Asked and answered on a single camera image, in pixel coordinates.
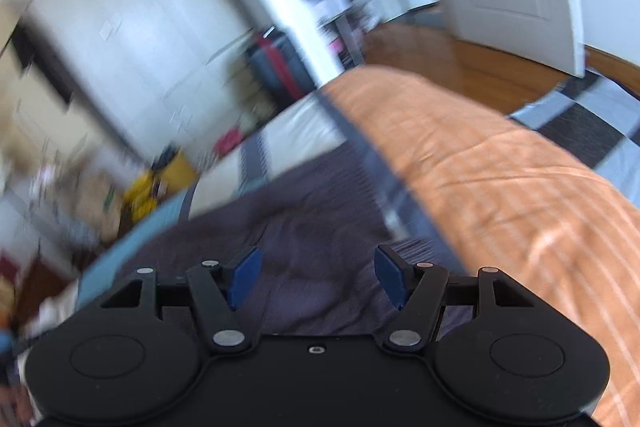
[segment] yellow object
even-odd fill
[[[154,198],[148,198],[139,206],[131,209],[131,219],[134,223],[142,221],[146,216],[151,214],[158,207],[158,201]]]
[[[153,187],[154,176],[150,171],[147,171],[124,193],[125,203],[133,204],[140,196],[146,196],[148,198]]]
[[[166,184],[166,193],[169,196],[177,194],[181,190],[191,187],[199,179],[199,174],[191,167],[182,151],[163,170],[158,172],[157,179]]]

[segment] bed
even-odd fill
[[[344,74],[138,225],[67,292],[65,309],[137,266],[172,275],[255,242],[266,269],[240,319],[265,333],[363,333],[395,313],[369,254],[393,243],[412,263],[455,273],[500,267],[545,299],[607,351],[594,418],[638,425],[640,212],[614,186],[628,184],[530,130],[562,113],[532,113],[540,107],[510,121],[414,74]],[[308,242],[319,250],[300,248]]]

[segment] baseboard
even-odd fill
[[[591,46],[585,46],[587,66],[598,70],[633,92],[640,94],[640,66]]]
[[[440,1],[425,4],[424,6],[418,6],[417,8],[411,8],[407,13],[418,13],[424,10],[429,10],[440,5]]]

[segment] blue gripper pad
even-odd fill
[[[377,247],[373,254],[376,277],[384,288],[391,304],[401,310],[409,300],[410,291],[406,284],[402,267],[391,259],[382,248]]]
[[[254,287],[260,268],[262,267],[262,252],[254,248],[234,270],[231,284],[226,290],[226,303],[235,311]]]

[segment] metal screw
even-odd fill
[[[389,335],[389,340],[396,346],[411,347],[420,343],[420,334],[412,330],[398,330]]]
[[[244,333],[238,330],[223,330],[213,335],[213,341],[222,347],[235,347],[244,342]]]

